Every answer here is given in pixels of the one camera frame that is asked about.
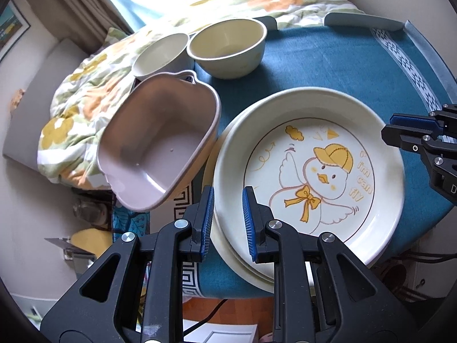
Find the large yellow duck plate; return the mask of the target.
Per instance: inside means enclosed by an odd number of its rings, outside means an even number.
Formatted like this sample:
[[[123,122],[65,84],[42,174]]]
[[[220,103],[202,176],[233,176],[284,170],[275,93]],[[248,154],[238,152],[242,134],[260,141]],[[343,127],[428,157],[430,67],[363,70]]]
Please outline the large yellow duck plate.
[[[271,296],[274,280],[245,262],[230,245],[213,217],[210,249],[198,267],[199,286],[206,297],[255,298]]]

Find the white chick cartoon plate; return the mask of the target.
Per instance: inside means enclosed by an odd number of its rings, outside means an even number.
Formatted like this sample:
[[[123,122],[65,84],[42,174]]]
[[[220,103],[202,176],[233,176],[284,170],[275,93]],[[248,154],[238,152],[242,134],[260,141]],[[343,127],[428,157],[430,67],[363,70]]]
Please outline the white chick cartoon plate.
[[[382,255],[404,206],[404,163],[381,138],[383,120],[361,101],[322,87],[281,91],[255,104],[227,134],[215,164],[215,214],[236,258],[249,254],[242,190],[299,232],[331,232],[360,260]]]

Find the pink square plastic bowl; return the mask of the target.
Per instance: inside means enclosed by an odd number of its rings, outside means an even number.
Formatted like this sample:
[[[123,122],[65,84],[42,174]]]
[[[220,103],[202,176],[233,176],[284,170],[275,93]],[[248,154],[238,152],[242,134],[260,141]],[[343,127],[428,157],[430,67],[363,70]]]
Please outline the pink square plastic bowl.
[[[194,179],[215,144],[222,113],[215,89],[194,71],[139,83],[98,145],[98,166],[123,206],[148,212]]]

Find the white round bowl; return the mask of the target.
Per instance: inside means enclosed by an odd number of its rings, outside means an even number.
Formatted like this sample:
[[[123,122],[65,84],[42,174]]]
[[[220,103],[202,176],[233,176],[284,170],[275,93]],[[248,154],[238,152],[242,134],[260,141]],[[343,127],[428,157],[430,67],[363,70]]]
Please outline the white round bowl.
[[[193,70],[195,61],[187,54],[190,37],[186,33],[164,36],[149,45],[132,65],[136,79],[143,81],[156,73]]]

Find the cream round bowl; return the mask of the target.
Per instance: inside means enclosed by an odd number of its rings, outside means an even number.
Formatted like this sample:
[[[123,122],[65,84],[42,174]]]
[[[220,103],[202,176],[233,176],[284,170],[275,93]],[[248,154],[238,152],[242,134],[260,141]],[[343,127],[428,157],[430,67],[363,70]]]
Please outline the cream round bowl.
[[[257,19],[227,19],[196,33],[187,53],[212,77],[237,79],[260,65],[266,35],[266,26]]]

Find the plain white plate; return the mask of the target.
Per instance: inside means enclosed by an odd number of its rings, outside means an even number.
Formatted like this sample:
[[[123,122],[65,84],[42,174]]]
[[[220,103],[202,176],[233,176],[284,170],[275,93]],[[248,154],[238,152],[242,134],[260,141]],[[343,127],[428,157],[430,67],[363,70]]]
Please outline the plain white plate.
[[[219,155],[219,151],[222,148],[224,140],[237,121],[238,117],[233,119],[215,143],[206,163],[202,180],[203,185],[210,185],[212,183],[215,164]],[[273,293],[274,281],[270,278],[265,277],[261,273],[258,273],[256,270],[252,269],[246,263],[244,263],[242,259],[239,259],[235,250],[232,248],[232,246],[230,246],[229,242],[225,238],[218,222],[215,222],[211,227],[211,240],[219,256],[237,276],[261,290],[264,290],[268,293]]]

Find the yellow bedside cabinet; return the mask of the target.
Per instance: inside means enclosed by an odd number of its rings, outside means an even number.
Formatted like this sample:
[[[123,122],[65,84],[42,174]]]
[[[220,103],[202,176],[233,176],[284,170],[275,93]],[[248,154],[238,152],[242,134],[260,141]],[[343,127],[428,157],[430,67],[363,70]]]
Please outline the yellow bedside cabinet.
[[[46,238],[46,241],[63,251],[63,260],[79,278],[112,245],[112,233],[89,228],[70,238]]]

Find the floral striped duvet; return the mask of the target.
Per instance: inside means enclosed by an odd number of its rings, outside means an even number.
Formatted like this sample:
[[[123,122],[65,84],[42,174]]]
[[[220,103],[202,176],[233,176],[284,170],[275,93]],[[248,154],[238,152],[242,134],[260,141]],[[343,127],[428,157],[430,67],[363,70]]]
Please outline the floral striped duvet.
[[[133,63],[164,36],[191,35],[221,20],[266,15],[275,18],[279,29],[321,26],[330,12],[359,11],[349,0],[200,0],[109,47],[101,45],[55,91],[50,120],[39,137],[38,170],[52,183],[83,190],[110,188],[98,168],[101,134],[131,92]]]

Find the grey bed headboard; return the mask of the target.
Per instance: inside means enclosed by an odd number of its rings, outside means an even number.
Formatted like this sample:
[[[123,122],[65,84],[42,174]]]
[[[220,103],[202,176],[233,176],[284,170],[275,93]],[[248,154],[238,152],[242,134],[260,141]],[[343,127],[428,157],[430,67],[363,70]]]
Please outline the grey bed headboard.
[[[2,149],[5,158],[38,170],[39,137],[50,120],[53,95],[64,78],[87,57],[88,54],[69,39],[62,40],[50,52],[12,113]]]

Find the green checked pillow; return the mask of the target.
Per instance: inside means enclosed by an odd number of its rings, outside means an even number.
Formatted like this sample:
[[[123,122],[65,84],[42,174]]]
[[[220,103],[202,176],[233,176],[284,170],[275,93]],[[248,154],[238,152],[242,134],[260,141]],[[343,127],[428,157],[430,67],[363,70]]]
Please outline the green checked pillow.
[[[122,39],[125,39],[127,36],[128,34],[124,33],[120,29],[110,27],[105,37],[105,40],[102,44],[102,48],[109,47],[112,44],[117,43]]]

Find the left brown curtain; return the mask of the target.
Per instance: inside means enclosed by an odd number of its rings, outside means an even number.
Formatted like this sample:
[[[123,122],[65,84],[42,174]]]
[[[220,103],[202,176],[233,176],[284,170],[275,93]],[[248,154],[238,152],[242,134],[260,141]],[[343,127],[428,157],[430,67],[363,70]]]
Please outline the left brown curtain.
[[[103,44],[110,28],[133,29],[111,0],[26,0],[44,27],[57,39],[70,39],[86,53]]]

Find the framed landscape picture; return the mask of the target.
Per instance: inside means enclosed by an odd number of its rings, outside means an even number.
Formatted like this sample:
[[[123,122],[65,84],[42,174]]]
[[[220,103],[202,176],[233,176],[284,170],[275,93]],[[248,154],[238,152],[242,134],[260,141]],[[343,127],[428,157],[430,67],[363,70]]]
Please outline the framed landscape picture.
[[[30,28],[30,24],[13,0],[9,1],[1,13],[0,23],[0,61],[2,61],[16,42]]]

